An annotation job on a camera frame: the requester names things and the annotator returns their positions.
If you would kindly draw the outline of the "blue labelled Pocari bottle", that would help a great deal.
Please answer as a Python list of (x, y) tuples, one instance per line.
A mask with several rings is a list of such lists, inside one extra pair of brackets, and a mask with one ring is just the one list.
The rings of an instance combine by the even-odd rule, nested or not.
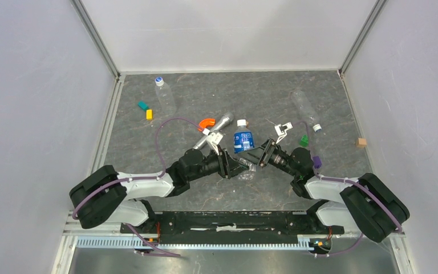
[(245, 119), (237, 120), (237, 130), (234, 133), (234, 153), (250, 150), (255, 147), (252, 132), (247, 128)]

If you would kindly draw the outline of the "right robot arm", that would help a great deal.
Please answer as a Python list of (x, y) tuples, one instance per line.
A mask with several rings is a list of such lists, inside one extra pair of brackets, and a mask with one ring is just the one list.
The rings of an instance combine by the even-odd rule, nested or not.
[(257, 166), (271, 165), (291, 175), (296, 195), (325, 203), (306, 218), (314, 233), (328, 226), (351, 227), (380, 243), (391, 233), (401, 233), (410, 217), (407, 206), (373, 173), (358, 178), (333, 178), (318, 174), (310, 150), (297, 147), (290, 154), (272, 139), (240, 152), (240, 157)]

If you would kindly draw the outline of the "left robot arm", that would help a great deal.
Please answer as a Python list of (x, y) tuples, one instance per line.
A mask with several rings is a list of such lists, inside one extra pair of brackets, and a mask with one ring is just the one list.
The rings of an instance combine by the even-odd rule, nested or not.
[(249, 165), (232, 158), (227, 151), (211, 151), (204, 156), (196, 149), (187, 150), (165, 171), (152, 174), (126, 174), (105, 165), (71, 189), (72, 218), (83, 229), (105, 222), (128, 223), (141, 232), (151, 232), (156, 226), (147, 197), (169, 198), (181, 195), (190, 183), (218, 174), (231, 179), (250, 169)]

